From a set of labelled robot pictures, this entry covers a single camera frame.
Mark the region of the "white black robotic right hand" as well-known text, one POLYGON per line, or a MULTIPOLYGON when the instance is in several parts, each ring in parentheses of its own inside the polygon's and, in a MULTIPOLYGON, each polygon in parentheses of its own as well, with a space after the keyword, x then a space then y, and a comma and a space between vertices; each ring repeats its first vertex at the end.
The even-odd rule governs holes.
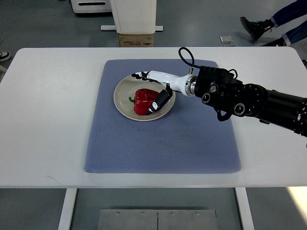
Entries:
POLYGON ((177 75, 152 70, 133 73, 131 76, 138 80, 156 82, 165 86, 165 89, 159 92, 158 97, 154 100, 146 115, 160 111, 171 99, 173 92, 180 92, 185 96, 194 95, 190 86, 196 77, 192 74, 179 77, 177 75))

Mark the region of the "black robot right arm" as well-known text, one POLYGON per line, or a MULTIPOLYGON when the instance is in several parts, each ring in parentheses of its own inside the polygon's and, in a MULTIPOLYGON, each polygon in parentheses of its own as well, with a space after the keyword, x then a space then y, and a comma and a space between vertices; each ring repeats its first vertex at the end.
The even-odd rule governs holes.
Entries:
POLYGON ((255 117, 262 123, 307 135, 306 98, 243 84, 234 69, 197 66, 194 60, 186 64, 199 69, 197 78, 188 84, 188 92, 213 107, 219 121, 228 120, 232 115, 255 117))

